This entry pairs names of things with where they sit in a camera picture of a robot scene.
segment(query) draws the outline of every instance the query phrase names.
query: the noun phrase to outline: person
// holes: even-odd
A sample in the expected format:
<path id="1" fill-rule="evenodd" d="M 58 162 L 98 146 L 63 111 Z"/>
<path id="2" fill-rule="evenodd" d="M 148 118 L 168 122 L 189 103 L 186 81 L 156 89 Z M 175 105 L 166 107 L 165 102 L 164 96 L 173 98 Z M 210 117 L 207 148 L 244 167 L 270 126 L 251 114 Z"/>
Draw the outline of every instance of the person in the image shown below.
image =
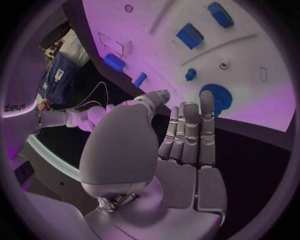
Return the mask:
<path id="1" fill-rule="evenodd" d="M 64 104 L 74 91 L 74 81 L 89 55 L 71 29 L 52 61 L 46 67 L 37 96 L 37 108 L 48 111 L 52 104 Z"/>

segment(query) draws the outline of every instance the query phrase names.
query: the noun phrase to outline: blue knob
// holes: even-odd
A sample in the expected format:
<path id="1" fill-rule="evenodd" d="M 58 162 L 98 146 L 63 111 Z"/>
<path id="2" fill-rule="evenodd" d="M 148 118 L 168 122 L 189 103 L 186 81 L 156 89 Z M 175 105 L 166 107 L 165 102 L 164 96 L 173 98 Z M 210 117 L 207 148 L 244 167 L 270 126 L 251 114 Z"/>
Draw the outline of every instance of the blue knob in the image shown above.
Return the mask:
<path id="1" fill-rule="evenodd" d="M 194 80 L 195 77 L 196 77 L 196 70 L 193 68 L 190 68 L 185 75 L 185 79 L 187 81 L 192 81 L 192 80 Z"/>
<path id="2" fill-rule="evenodd" d="M 199 95 L 203 91 L 211 91 L 214 99 L 214 116 L 217 119 L 221 112 L 229 109 L 233 102 L 233 96 L 223 86 L 217 84 L 207 84 L 202 87 Z"/>

